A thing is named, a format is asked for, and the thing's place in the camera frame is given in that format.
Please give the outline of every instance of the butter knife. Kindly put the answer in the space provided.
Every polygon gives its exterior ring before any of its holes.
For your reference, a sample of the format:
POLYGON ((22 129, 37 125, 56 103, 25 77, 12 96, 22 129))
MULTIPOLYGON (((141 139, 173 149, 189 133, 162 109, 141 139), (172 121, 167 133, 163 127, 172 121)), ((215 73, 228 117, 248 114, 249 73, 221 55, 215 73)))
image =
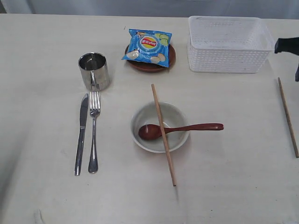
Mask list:
POLYGON ((81 173, 84 134, 85 134, 87 114, 88 114, 88 94, 86 94, 83 97, 81 102, 81 108, 80 108, 80 134, 79 134, 77 156, 76 156, 76 163, 75 163, 75 176, 79 176, 81 173))

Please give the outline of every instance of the blue snack package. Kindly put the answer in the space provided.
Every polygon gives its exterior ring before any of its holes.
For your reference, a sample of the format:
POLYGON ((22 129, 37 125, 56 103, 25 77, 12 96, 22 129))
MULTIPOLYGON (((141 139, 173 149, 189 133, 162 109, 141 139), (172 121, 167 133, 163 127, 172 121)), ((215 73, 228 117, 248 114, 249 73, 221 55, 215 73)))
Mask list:
POLYGON ((162 31, 129 29, 131 42, 123 60, 154 63, 169 67, 168 46, 172 34, 162 31))

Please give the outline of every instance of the white plastic basket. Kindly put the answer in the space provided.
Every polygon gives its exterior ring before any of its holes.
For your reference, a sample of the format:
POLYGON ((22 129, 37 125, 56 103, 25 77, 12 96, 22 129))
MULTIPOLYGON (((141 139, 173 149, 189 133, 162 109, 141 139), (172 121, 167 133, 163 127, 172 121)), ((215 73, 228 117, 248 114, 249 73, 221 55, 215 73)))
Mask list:
POLYGON ((274 40, 259 18, 191 16, 187 48, 192 71, 257 73, 274 40))

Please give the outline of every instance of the wooden chopstick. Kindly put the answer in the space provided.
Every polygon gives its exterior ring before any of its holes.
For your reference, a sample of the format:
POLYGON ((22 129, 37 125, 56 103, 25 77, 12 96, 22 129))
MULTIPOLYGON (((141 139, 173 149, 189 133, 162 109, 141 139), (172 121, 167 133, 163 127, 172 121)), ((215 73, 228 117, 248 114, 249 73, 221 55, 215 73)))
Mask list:
POLYGON ((161 109, 160 109, 160 105, 159 105, 159 101, 158 101, 158 97, 157 97, 157 93, 156 93, 156 89, 155 89, 154 84, 151 85, 151 89, 153 90, 155 105, 156 105, 157 114, 158 114, 158 118, 159 118, 162 137, 163 137, 163 143, 164 143, 164 147, 165 147, 165 151, 166 151, 166 157, 167 157, 167 161, 168 161, 170 175, 171 175, 171 178, 172 178, 172 184, 173 184, 173 186, 176 186, 177 181, 176 181, 176 177, 174 175, 173 164, 172 164, 172 160, 171 160, 171 156, 170 156, 170 152, 169 152, 169 145, 168 145, 167 137, 166 137, 165 130, 164 130, 162 113, 161 113, 161 109))
POLYGON ((292 139, 292 143, 293 143, 295 155, 296 155, 296 158, 299 158, 299 153, 298 153, 297 143, 296 143, 296 139, 295 139, 295 134, 294 134, 293 127, 292 127, 289 110, 288 110, 288 107, 286 105, 285 94, 284 94, 284 90, 282 88, 280 77, 278 77, 278 84, 279 84, 279 90, 280 90, 281 99, 282 99, 282 102, 284 104, 286 121, 287 121, 288 126, 289 126, 290 135, 291 135, 291 139, 292 139))

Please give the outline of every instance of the spoon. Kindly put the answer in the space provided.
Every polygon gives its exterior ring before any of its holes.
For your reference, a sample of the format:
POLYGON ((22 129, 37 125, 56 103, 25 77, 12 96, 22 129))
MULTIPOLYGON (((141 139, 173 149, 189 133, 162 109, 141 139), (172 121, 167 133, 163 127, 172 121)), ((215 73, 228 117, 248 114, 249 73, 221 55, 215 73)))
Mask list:
MULTIPOLYGON (((198 124, 190 125, 184 127, 175 127, 175 128, 164 128, 165 133, 177 132, 177 131, 220 131, 223 130, 223 124, 218 123, 208 123, 208 124, 198 124)), ((140 138, 143 140, 154 140, 162 136, 161 127, 159 125, 144 125, 139 129, 138 132, 140 138)))

